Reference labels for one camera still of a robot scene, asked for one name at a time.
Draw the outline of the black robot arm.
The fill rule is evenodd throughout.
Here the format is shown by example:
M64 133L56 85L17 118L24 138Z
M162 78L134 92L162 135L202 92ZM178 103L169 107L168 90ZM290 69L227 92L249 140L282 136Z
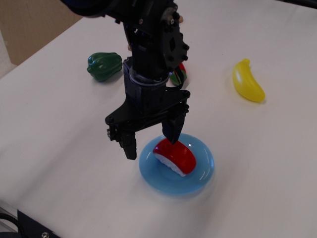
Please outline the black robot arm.
M181 86L166 85L172 72L182 77L180 64L188 58L177 4L172 0L66 0L64 4L80 16L110 16L123 23L132 55L123 63L126 99L105 119L110 140L134 160L135 133L161 123L164 136L175 143L190 97Z

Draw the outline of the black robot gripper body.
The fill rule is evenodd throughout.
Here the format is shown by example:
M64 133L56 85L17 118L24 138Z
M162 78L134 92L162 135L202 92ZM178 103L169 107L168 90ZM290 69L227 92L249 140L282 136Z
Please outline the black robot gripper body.
M190 92L167 87L168 74L156 80L143 77L134 70L131 57L123 62L123 73L126 99L105 119L110 140L120 143L122 133L136 133L188 113Z

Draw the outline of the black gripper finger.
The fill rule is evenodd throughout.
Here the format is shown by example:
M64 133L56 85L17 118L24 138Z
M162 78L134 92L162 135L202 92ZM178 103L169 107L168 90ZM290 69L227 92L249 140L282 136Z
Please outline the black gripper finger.
M120 146L123 148L127 159L135 160L137 157L136 138L134 132L125 132L121 135Z
M185 115L180 115L161 123L163 135L171 144L175 144L178 141L184 122Z

